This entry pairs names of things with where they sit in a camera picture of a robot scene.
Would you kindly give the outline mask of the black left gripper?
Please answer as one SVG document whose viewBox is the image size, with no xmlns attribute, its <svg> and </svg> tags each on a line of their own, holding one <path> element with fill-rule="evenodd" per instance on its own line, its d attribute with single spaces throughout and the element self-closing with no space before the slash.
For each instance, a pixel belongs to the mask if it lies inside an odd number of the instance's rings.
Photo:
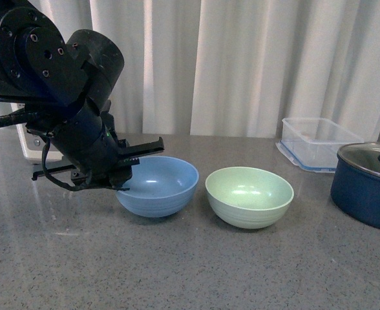
<svg viewBox="0 0 380 310">
<path fill-rule="evenodd" d="M 26 123 L 27 131 L 45 142 L 41 170 L 34 173 L 35 178 L 45 176 L 55 181 L 54 173 L 72 169 L 78 174 L 72 181 L 92 181 L 95 189 L 123 190 L 124 183 L 132 178 L 132 166 L 140 163 L 139 157 L 164 150 L 162 138 L 135 146 L 119 140 L 111 127 L 114 122 L 109 111 L 96 112 L 88 103 L 77 111 L 27 103 L 26 111 L 32 113 Z M 50 145 L 55 146 L 70 165 L 48 167 Z"/>
</svg>

